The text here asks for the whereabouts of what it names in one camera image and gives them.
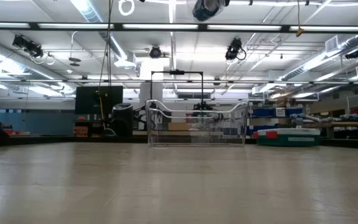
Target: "ceiling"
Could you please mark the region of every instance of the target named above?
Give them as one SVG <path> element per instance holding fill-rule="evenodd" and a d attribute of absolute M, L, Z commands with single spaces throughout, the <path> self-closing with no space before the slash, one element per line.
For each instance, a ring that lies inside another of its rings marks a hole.
<path fill-rule="evenodd" d="M 91 0 L 95 9 L 104 21 L 108 20 L 108 0 Z M 191 14 L 194 1 L 180 1 L 183 4 L 176 5 L 176 23 L 196 22 Z M 331 1 L 331 4 L 340 4 L 344 1 Z M 134 12 L 128 16 L 122 16 L 118 1 L 114 1 L 111 15 L 112 22 L 169 22 L 169 5 L 139 1 L 134 2 Z M 123 10 L 128 11 L 130 3 L 123 4 Z M 211 18 L 210 23 L 226 24 L 297 24 L 297 6 L 261 6 L 248 4 L 231 4 L 220 14 Z M 304 1 L 300 5 L 300 22 L 307 25 L 344 25 L 358 26 L 358 6 L 349 7 L 317 7 L 305 6 Z M 31 1 L 7 1 L 0 0 L 0 21 L 22 22 L 85 22 L 82 15 L 69 0 L 31 0 Z M 0 30 L 0 45 L 21 54 L 28 55 L 15 49 L 11 43 L 16 34 L 42 45 L 43 50 L 54 56 L 56 62 L 53 65 L 43 63 L 42 66 L 67 79 L 79 79 L 88 76 L 89 79 L 100 79 L 101 64 L 105 41 L 97 32 L 78 32 L 74 36 L 72 56 L 80 58 L 80 67 L 72 67 L 68 58 L 70 56 L 71 35 L 73 32 L 65 31 L 21 31 Z M 163 52 L 170 55 L 170 32 L 115 32 L 113 34 L 119 45 L 134 52 L 139 61 L 146 59 L 147 49 L 152 45 L 159 45 Z M 325 41 L 333 37 L 332 34 L 303 34 L 295 37 L 294 34 L 266 34 L 249 32 L 240 33 L 197 33 L 176 32 L 177 67 L 185 71 L 203 71 L 205 79 L 221 77 L 222 79 L 238 80 L 268 80 L 269 70 L 284 71 L 299 65 L 304 59 L 316 55 L 324 50 Z M 339 40 L 346 40 L 354 35 L 339 35 Z M 248 40 L 247 58 L 244 61 L 229 66 L 224 58 L 227 46 L 234 37 L 241 38 L 243 44 Z M 268 54 L 269 57 L 258 63 Z M 169 59 L 164 60 L 165 69 L 169 70 Z M 340 60 L 331 60 L 313 71 L 322 74 L 337 70 Z M 138 79 L 134 70 L 124 70 L 113 66 L 113 78 Z M 103 69 L 102 79 L 107 79 L 107 71 Z M 198 79 L 197 75 L 177 76 L 177 79 Z M 127 84 L 128 88 L 138 88 L 139 84 Z M 188 88 L 188 85 L 178 84 L 178 88 Z M 206 88 L 213 88 L 212 84 L 206 84 Z M 233 88 L 250 89 L 253 84 L 235 85 Z"/>

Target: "wire basket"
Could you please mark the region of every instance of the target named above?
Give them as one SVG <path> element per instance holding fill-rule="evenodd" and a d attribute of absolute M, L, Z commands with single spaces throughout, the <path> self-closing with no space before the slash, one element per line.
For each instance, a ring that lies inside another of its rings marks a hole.
<path fill-rule="evenodd" d="M 159 100 L 146 102 L 148 146 L 245 145 L 248 103 L 231 110 L 172 110 Z"/>

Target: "speaker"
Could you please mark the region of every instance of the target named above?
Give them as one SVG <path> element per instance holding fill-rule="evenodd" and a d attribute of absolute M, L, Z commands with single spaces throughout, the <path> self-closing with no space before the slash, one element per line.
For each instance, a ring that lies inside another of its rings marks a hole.
<path fill-rule="evenodd" d="M 120 126 L 124 125 L 127 128 L 122 127 L 122 130 L 125 131 L 118 131 L 120 134 L 117 133 L 119 137 L 131 137 L 133 135 L 133 105 L 130 103 L 120 103 L 115 105 L 112 108 L 112 130 L 119 129 L 121 127 L 114 127 L 117 126 L 119 123 Z"/>

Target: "black monitor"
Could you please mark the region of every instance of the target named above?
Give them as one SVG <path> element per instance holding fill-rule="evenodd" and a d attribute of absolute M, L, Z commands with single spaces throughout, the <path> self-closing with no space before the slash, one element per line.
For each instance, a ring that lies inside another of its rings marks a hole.
<path fill-rule="evenodd" d="M 101 86 L 98 92 L 98 86 L 78 87 L 75 100 L 75 114 L 101 114 L 100 98 L 103 102 L 104 116 L 112 113 L 112 107 L 122 103 L 122 86 Z"/>

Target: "television screen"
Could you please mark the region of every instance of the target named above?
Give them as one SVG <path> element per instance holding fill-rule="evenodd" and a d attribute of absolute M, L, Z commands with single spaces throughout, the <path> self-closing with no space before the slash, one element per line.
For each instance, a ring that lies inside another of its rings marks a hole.
<path fill-rule="evenodd" d="M 100 99 L 103 102 L 104 115 L 112 113 L 112 107 L 122 103 L 122 86 L 102 86 L 100 93 L 98 86 L 78 87 L 75 100 L 75 114 L 101 114 Z"/>

